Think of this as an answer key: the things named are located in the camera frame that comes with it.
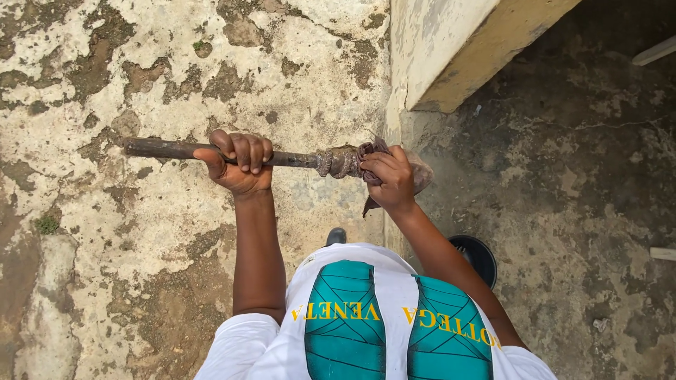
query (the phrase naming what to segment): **teal graphic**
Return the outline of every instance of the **teal graphic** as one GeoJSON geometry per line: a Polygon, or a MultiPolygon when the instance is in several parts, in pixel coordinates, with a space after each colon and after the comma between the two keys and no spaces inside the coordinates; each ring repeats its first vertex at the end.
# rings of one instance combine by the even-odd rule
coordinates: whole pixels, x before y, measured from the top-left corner
{"type": "Polygon", "coordinates": [[[408,342],[409,380],[493,379],[491,346],[482,340],[485,326],[474,302],[449,283],[413,277],[419,296],[408,342]]]}
{"type": "Polygon", "coordinates": [[[385,326],[372,265],[342,260],[324,266],[303,315],[311,379],[385,378],[385,326]]]}

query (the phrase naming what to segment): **black bucket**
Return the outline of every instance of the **black bucket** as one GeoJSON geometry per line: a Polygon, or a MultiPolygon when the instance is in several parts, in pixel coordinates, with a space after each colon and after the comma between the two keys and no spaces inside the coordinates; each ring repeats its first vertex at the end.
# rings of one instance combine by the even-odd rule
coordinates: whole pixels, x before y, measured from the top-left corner
{"type": "Polygon", "coordinates": [[[448,241],[458,248],[474,270],[491,290],[498,281],[498,265],[493,252],[479,239],[467,235],[449,237],[448,241]]]}

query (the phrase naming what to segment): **moss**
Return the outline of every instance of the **moss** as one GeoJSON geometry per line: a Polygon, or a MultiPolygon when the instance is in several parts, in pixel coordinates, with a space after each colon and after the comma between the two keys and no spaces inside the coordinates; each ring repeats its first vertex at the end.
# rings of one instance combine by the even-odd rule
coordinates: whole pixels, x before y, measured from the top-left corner
{"type": "Polygon", "coordinates": [[[43,216],[35,221],[35,227],[42,235],[54,235],[59,228],[59,222],[52,216],[43,216]]]}

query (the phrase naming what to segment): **right hand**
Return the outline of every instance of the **right hand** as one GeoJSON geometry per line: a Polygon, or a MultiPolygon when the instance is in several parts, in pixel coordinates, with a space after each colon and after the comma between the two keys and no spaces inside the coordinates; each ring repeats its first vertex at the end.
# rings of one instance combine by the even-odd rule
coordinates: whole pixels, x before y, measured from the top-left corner
{"type": "Polygon", "coordinates": [[[387,153],[371,153],[364,156],[360,167],[370,170],[382,180],[379,186],[368,185],[368,193],[387,213],[407,213],[413,210],[416,201],[413,194],[413,169],[406,153],[399,145],[389,147],[387,153]]]}
{"type": "Polygon", "coordinates": [[[196,149],[193,157],[204,161],[209,177],[233,192],[233,196],[252,195],[269,190],[272,182],[272,166],[263,166],[272,157],[272,142],[243,133],[227,134],[216,129],[209,141],[228,158],[237,158],[237,165],[226,164],[218,153],[211,149],[196,149]]]}

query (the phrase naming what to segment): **person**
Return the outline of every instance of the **person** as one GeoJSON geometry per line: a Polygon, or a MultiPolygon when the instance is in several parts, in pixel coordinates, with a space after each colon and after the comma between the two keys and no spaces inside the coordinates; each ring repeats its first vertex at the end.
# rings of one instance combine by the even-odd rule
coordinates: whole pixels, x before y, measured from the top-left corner
{"type": "Polygon", "coordinates": [[[338,230],[287,287],[272,167],[262,165],[272,143],[223,130],[210,140],[237,158],[231,165],[215,151],[194,152],[211,179],[233,193],[237,258],[233,316],[217,329],[197,380],[555,379],[416,203],[401,147],[366,156],[361,168],[383,181],[368,192],[404,234],[425,276],[384,247],[346,243],[338,230]]]}

